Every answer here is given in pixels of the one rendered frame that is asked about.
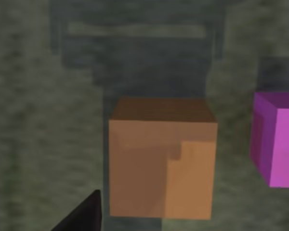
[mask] brown cube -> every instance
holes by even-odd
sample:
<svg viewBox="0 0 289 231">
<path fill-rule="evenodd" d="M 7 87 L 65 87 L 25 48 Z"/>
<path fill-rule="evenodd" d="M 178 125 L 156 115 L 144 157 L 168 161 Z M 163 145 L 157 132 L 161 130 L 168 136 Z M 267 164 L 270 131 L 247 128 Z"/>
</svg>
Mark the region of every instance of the brown cube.
<svg viewBox="0 0 289 231">
<path fill-rule="evenodd" d="M 110 215 L 210 219 L 216 139 L 205 100 L 122 98 L 109 121 Z"/>
</svg>

